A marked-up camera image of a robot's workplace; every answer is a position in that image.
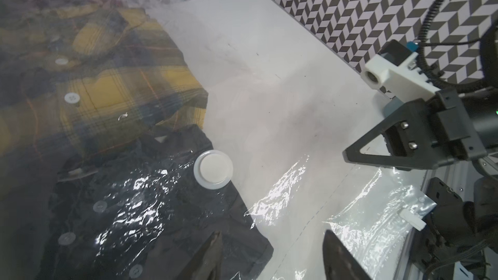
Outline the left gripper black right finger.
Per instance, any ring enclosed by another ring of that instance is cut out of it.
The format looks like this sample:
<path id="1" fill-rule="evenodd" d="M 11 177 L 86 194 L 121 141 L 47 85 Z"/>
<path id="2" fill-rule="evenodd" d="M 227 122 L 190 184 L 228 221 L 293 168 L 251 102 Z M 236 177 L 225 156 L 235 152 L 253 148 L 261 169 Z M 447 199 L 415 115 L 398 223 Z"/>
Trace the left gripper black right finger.
<path id="1" fill-rule="evenodd" d="M 324 233 L 322 256 L 327 280 L 371 280 L 363 267 L 330 229 Z"/>

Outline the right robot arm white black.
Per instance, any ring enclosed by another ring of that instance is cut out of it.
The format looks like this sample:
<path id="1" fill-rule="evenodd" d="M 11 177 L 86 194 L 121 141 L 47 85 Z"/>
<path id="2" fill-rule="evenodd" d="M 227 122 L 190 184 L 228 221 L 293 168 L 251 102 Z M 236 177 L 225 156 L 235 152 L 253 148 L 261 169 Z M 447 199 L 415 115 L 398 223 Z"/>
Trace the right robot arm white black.
<path id="1" fill-rule="evenodd" d="M 477 256 L 497 250 L 497 165 L 490 159 L 497 152 L 497 23 L 475 40 L 482 78 L 446 82 L 425 57 L 444 1 L 433 1 L 416 41 L 389 41 L 366 63 L 365 83 L 393 92 L 402 104 L 344 151 L 349 163 L 412 171 L 470 162 L 481 175 L 467 202 L 452 200 L 442 182 L 430 181 L 437 206 L 411 252 L 424 279 L 486 272 Z"/>

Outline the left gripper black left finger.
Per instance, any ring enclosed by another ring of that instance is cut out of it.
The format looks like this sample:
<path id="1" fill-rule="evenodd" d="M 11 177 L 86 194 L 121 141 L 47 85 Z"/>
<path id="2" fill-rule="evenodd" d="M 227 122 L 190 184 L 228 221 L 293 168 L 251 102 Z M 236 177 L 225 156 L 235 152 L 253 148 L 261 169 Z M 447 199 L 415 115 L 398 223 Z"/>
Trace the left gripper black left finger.
<path id="1" fill-rule="evenodd" d="M 223 236 L 213 232 L 179 273 L 180 280 L 220 280 L 223 261 Z"/>

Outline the yellow plaid shirt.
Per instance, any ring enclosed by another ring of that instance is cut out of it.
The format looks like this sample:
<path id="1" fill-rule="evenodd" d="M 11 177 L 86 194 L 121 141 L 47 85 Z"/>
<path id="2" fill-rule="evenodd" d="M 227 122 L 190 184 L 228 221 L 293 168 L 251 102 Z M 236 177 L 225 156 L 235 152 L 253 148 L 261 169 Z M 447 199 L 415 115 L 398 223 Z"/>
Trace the yellow plaid shirt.
<path id="1" fill-rule="evenodd" d="M 97 5 L 1 18 L 1 165 L 51 167 L 154 127 L 202 126 L 208 93 L 142 9 Z"/>

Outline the clear plastic vacuum bag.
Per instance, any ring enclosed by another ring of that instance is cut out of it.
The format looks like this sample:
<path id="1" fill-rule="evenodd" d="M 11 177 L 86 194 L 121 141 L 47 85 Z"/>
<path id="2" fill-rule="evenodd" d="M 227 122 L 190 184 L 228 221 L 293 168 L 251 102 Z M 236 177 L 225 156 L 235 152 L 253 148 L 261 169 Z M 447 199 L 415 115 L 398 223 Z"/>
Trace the clear plastic vacuum bag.
<path id="1" fill-rule="evenodd" d="M 43 9 L 59 8 L 1 0 L 1 18 Z M 435 204 L 421 191 L 425 172 L 342 157 L 381 121 L 384 96 L 271 0 L 160 0 L 125 9 L 155 19 L 207 91 L 198 127 L 213 148 L 196 159 L 194 176 L 209 190 L 233 184 L 270 241 L 274 252 L 256 279 L 324 279 L 328 229 L 370 276 L 392 279 L 412 221 Z M 38 279 L 57 183 L 89 176 L 143 136 L 164 142 L 178 130 L 154 127 L 81 162 L 1 165 L 1 278 Z"/>

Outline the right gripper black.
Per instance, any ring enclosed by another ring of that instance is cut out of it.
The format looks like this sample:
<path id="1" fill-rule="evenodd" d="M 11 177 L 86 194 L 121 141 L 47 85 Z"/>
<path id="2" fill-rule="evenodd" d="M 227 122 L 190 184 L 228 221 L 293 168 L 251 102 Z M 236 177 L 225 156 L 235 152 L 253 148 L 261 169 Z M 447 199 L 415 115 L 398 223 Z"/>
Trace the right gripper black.
<path id="1" fill-rule="evenodd" d="M 381 136 L 389 155 L 361 149 Z M 426 103 L 407 102 L 349 146 L 348 163 L 399 170 L 433 170 L 497 152 L 497 90 L 460 96 L 440 90 Z"/>

